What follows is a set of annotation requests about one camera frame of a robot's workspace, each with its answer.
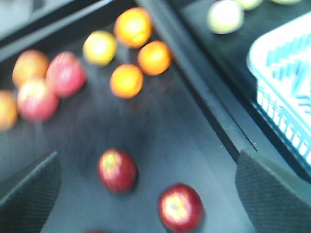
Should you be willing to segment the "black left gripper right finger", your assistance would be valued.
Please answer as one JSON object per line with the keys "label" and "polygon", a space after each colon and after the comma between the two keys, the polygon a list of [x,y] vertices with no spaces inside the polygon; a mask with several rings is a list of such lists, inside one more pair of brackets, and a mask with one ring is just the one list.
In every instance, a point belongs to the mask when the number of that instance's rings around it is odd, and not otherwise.
{"label": "black left gripper right finger", "polygon": [[256,232],[311,231],[310,183],[257,152],[242,150],[235,186]]}

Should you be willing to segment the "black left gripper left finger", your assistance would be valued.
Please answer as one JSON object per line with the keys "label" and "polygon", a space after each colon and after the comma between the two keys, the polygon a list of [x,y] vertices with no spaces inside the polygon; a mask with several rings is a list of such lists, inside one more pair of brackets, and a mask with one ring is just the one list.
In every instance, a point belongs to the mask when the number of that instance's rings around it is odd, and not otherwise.
{"label": "black left gripper left finger", "polygon": [[0,183],[0,231],[39,233],[61,188],[57,152],[47,153]]}

